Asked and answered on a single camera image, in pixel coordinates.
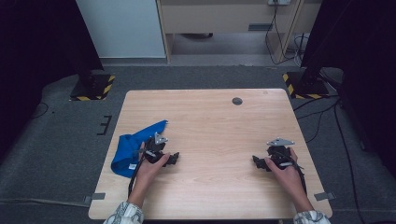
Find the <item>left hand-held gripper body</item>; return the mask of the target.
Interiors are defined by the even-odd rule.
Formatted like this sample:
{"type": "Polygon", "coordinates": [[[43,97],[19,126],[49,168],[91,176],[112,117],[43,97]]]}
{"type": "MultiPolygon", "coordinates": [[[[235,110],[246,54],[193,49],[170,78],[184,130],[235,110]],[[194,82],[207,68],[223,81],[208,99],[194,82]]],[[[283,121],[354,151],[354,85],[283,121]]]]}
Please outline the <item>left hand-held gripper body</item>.
{"type": "Polygon", "coordinates": [[[162,150],[167,141],[168,139],[166,137],[155,133],[145,142],[145,146],[143,149],[140,149],[140,152],[150,163],[156,163],[163,156],[162,150]]]}

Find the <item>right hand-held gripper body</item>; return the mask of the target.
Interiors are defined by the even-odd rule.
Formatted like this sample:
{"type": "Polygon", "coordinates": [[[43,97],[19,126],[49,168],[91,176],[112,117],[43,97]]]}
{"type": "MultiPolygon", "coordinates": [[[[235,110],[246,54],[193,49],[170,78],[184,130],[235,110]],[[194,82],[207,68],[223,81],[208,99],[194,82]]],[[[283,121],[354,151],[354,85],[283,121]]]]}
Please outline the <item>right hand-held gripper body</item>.
{"type": "Polygon", "coordinates": [[[279,169],[283,170],[287,166],[292,165],[290,145],[293,144],[293,141],[286,140],[280,137],[267,143],[267,145],[269,146],[267,149],[268,155],[279,169]]]}

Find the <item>blue cloth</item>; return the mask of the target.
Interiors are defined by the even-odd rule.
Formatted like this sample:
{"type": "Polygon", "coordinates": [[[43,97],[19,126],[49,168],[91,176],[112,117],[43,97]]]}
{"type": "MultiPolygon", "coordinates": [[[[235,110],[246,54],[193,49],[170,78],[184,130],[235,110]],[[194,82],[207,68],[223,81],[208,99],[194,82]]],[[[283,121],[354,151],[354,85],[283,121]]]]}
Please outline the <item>blue cloth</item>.
{"type": "Polygon", "coordinates": [[[123,134],[119,137],[116,154],[110,164],[116,175],[131,178],[139,162],[139,152],[143,142],[155,133],[162,133],[167,124],[166,120],[154,123],[133,134],[123,134]]]}

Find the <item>person's left hand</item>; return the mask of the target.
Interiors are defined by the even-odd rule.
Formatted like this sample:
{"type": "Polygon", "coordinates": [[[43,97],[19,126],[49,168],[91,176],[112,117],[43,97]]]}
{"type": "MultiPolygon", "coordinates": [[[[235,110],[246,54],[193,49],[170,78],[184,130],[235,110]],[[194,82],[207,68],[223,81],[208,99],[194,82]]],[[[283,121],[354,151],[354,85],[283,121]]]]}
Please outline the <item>person's left hand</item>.
{"type": "Polygon", "coordinates": [[[155,163],[149,161],[143,161],[139,167],[135,178],[135,185],[148,188],[154,181],[157,174],[161,171],[163,166],[167,163],[170,157],[169,153],[163,154],[163,156],[155,163]]]}

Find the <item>person's right hand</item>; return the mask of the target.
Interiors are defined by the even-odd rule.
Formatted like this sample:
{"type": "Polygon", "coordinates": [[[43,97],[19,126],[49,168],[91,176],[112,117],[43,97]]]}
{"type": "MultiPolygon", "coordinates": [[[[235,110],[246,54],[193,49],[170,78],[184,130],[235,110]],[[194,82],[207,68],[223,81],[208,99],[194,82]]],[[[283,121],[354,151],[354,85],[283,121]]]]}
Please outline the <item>person's right hand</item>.
{"type": "Polygon", "coordinates": [[[284,170],[281,170],[270,158],[266,157],[264,160],[275,175],[278,183],[289,196],[297,197],[306,195],[298,170],[294,166],[288,166],[284,170]]]}

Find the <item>grey tape strip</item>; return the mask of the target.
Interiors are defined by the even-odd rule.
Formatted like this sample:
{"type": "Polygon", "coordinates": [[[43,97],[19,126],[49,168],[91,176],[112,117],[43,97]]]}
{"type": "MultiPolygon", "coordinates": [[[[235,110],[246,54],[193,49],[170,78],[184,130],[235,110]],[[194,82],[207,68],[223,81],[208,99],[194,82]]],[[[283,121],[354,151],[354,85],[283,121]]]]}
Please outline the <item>grey tape strip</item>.
{"type": "Polygon", "coordinates": [[[317,201],[333,200],[336,198],[333,192],[321,192],[314,195],[317,201]]]}
{"type": "Polygon", "coordinates": [[[103,200],[106,197],[106,194],[103,192],[93,193],[91,196],[85,196],[83,202],[91,203],[94,200],[103,200]]]}

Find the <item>black stand with striped base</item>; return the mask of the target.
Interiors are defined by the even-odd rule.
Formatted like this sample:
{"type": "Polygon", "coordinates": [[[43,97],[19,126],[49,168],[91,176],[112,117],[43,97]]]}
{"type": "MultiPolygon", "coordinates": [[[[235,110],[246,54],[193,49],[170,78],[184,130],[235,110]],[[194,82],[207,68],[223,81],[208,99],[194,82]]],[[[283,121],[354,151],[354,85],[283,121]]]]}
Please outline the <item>black stand with striped base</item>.
{"type": "Polygon", "coordinates": [[[110,74],[78,75],[78,82],[70,93],[71,101],[104,100],[111,90],[115,77],[110,74]]]}
{"type": "Polygon", "coordinates": [[[305,70],[289,71],[282,77],[292,99],[319,99],[329,96],[324,81],[305,70]]]}

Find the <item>dark round object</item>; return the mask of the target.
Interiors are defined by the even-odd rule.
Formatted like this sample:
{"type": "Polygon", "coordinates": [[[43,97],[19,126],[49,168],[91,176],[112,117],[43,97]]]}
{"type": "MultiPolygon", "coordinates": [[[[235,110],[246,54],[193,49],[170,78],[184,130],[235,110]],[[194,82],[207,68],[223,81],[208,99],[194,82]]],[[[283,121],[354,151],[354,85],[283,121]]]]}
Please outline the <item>dark round object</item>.
{"type": "Polygon", "coordinates": [[[190,39],[207,39],[213,36],[213,33],[208,34],[182,34],[182,36],[190,39]]]}

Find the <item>white panel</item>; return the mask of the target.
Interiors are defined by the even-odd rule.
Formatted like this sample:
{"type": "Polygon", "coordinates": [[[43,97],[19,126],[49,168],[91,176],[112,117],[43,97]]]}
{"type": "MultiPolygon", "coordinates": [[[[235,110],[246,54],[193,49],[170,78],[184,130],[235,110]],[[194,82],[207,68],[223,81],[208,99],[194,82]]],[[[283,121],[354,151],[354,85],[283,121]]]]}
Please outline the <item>white panel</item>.
{"type": "Polygon", "coordinates": [[[165,57],[156,0],[77,0],[100,58],[165,57]]]}

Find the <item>black curtain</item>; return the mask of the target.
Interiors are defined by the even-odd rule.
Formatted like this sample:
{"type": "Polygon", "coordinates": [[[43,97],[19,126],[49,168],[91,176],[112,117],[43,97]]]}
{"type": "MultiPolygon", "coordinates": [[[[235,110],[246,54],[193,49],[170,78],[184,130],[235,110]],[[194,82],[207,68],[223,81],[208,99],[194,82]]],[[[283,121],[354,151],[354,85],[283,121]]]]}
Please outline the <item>black curtain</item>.
{"type": "Polygon", "coordinates": [[[396,178],[396,0],[322,0],[303,67],[343,71],[339,94],[363,148],[396,178]]]}
{"type": "Polygon", "coordinates": [[[76,0],[0,0],[0,159],[46,85],[102,68],[76,0]]]}

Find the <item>light wooden desk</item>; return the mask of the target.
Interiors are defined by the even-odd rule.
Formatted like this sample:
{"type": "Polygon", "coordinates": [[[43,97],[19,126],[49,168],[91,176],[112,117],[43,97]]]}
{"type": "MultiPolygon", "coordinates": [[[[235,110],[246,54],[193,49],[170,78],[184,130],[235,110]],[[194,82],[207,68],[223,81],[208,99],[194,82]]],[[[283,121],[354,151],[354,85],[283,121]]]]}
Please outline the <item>light wooden desk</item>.
{"type": "Polygon", "coordinates": [[[279,63],[294,35],[311,32],[322,1],[269,6],[268,0],[156,0],[166,58],[171,58],[176,34],[265,32],[279,63]]]}

